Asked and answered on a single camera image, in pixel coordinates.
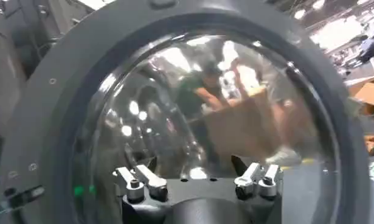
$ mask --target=green light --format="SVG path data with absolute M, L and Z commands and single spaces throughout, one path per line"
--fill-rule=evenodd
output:
M 89 193 L 96 194 L 96 188 L 93 185 L 90 185 L 88 189 Z M 81 197 L 84 194 L 84 187 L 83 186 L 77 186 L 74 188 L 74 195 L 75 197 Z
M 82 196 L 84 194 L 84 188 L 83 186 L 78 186 L 74 188 L 74 195 L 75 197 Z

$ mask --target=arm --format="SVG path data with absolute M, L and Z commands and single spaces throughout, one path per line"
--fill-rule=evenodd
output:
M 245 86 L 243 85 L 243 83 L 241 82 L 241 74 L 240 72 L 238 71 L 238 60 L 234 60 L 232 63 L 231 63 L 231 70 L 233 70 L 234 74 L 235 74 L 235 86 L 237 87 L 237 89 L 239 89 L 239 91 L 241 92 L 241 97 L 242 99 L 247 99 L 249 97 L 249 94 L 248 92 L 246 92 L 245 90 Z
M 214 95 L 209 93 L 205 88 L 200 87 L 193 90 L 195 94 L 197 94 L 202 100 L 212 107 L 214 110 L 219 110 L 223 107 L 222 103 L 216 98 Z

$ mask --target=metal clip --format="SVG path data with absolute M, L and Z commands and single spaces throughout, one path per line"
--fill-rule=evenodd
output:
M 167 180 L 155 175 L 145 165 L 138 165 L 135 168 L 136 174 L 149 188 L 149 194 L 155 199 L 166 200 L 168 195 Z
M 144 199 L 145 185 L 138 181 L 126 167 L 117 168 L 115 174 L 117 177 L 121 177 L 120 181 L 126 187 L 129 201 L 140 202 Z
M 253 193 L 259 169 L 259 163 L 252 163 L 242 176 L 234 179 L 235 193 L 239 199 L 245 199 Z
M 265 176 L 258 182 L 259 193 L 263 197 L 274 197 L 277 194 L 276 178 L 280 172 L 278 165 L 270 165 Z

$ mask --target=clear acrylic dome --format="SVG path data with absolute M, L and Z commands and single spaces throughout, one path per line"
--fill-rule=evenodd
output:
M 321 198 L 338 189 L 334 133 L 321 128 L 328 116 L 315 115 L 323 106 L 296 62 L 229 34 L 180 35 L 145 51 L 108 75 L 88 108 L 72 180 L 83 219 L 91 208 L 117 223 L 116 167 L 155 159 L 162 178 L 236 177 L 232 155 L 282 167 L 284 223 L 332 217 L 336 205 Z

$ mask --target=green shirt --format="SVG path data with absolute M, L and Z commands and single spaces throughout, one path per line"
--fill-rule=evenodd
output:
M 178 88 L 176 103 L 187 119 L 201 114 L 201 106 L 204 101 L 195 93 L 198 88 L 205 88 L 209 93 L 217 97 L 220 95 L 220 87 L 208 88 L 199 74 L 192 74 L 182 79 Z

